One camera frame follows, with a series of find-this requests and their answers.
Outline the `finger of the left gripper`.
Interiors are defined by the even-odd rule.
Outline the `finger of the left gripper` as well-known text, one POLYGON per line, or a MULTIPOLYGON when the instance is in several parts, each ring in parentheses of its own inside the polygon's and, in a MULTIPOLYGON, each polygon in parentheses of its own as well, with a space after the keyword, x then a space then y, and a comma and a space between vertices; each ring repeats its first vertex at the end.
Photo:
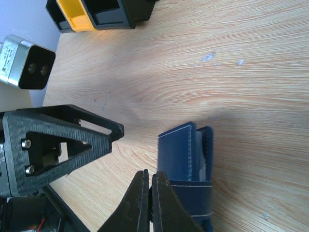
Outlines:
POLYGON ((75 105, 1 113, 1 193, 28 195, 112 150, 124 126, 75 105))

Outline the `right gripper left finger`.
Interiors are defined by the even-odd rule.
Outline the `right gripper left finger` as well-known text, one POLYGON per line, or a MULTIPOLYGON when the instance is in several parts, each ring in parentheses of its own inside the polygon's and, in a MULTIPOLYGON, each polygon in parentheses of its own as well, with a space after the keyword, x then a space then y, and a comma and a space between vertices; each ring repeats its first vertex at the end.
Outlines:
POLYGON ((150 230, 149 173, 137 171, 121 202, 99 228, 100 232, 148 232, 150 230))

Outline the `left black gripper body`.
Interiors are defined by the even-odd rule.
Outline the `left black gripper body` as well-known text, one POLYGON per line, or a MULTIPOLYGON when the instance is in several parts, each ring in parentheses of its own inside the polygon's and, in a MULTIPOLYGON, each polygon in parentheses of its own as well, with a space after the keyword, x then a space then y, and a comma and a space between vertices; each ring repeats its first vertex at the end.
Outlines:
POLYGON ((2 232, 78 232, 80 221, 47 185, 22 197, 0 195, 2 232))

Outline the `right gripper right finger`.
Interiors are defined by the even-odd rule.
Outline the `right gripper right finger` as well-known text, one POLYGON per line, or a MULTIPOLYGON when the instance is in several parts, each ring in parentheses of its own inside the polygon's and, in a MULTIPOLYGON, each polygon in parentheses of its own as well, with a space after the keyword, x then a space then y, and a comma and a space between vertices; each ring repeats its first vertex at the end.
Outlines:
POLYGON ((182 206, 165 173, 152 178, 152 214, 155 232, 202 232, 182 206))

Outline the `blue card holder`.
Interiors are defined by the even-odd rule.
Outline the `blue card holder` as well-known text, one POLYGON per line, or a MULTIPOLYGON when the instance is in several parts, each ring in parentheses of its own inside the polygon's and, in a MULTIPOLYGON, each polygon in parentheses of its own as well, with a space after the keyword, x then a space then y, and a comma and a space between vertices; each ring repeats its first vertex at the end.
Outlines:
POLYGON ((158 165, 189 215, 206 232, 211 217, 213 129, 197 128, 192 121, 158 136, 158 165))

